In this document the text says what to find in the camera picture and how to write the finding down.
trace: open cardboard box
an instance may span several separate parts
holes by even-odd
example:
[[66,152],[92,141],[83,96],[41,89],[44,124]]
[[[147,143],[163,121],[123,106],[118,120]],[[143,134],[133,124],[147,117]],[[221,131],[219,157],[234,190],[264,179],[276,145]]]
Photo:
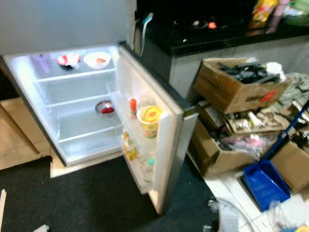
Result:
[[289,79],[280,83],[243,84],[221,71],[218,66],[218,62],[233,67],[246,61],[247,58],[203,59],[194,88],[225,114],[276,103],[290,84]]
[[288,142],[271,162],[292,190],[309,186],[309,154],[295,143]]
[[254,162],[254,159],[244,152],[222,150],[200,121],[197,122],[192,134],[189,151],[204,177]]

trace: red label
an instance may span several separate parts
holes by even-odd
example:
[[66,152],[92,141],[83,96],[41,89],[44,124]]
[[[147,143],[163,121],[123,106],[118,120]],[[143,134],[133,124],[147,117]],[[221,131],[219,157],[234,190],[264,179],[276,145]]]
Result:
[[264,95],[264,97],[261,99],[261,102],[270,101],[275,96],[276,93],[277,93],[277,90],[273,90],[273,91],[267,92]]

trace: small bowl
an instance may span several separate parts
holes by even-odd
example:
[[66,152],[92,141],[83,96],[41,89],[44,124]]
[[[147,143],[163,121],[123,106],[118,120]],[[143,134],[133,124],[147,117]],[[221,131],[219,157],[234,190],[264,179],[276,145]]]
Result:
[[100,116],[113,116],[116,114],[115,109],[112,107],[110,100],[100,101],[96,105],[96,112]]
[[78,67],[78,62],[81,61],[81,56],[76,53],[68,53],[62,56],[59,56],[56,59],[57,64],[60,65],[61,68],[71,70],[76,69]]
[[84,62],[92,69],[103,69],[111,61],[111,55],[105,52],[93,52],[84,57]]

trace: plastic bottle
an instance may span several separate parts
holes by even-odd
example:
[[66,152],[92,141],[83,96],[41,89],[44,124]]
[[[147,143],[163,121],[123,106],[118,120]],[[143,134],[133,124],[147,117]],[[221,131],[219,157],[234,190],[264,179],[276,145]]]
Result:
[[136,118],[136,99],[130,99],[130,116],[129,118],[134,119]]
[[141,160],[141,172],[143,173],[144,181],[152,182],[154,176],[155,159],[152,157],[144,157]]
[[147,95],[142,95],[140,97],[140,103],[139,103],[139,106],[138,108],[141,109],[143,108],[144,106],[147,106],[147,105],[153,105],[153,101],[151,100],[151,97],[147,96]]

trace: white cable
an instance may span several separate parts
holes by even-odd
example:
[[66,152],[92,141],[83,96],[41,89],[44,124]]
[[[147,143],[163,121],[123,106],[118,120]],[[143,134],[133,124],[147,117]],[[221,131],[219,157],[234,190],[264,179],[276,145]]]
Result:
[[245,220],[247,221],[247,223],[248,223],[248,225],[249,225],[251,231],[254,232],[254,229],[253,229],[253,227],[252,227],[252,225],[251,225],[251,223],[250,223],[250,220],[247,218],[247,216],[246,216],[234,203],[232,203],[232,202],[230,202],[230,201],[228,201],[228,200],[226,200],[226,199],[224,199],[224,198],[221,198],[221,197],[216,197],[216,199],[219,200],[219,201],[225,202],[225,203],[231,205],[232,207],[234,207],[235,209],[237,209],[238,212],[240,212],[240,214],[241,214],[241,215],[245,218]]

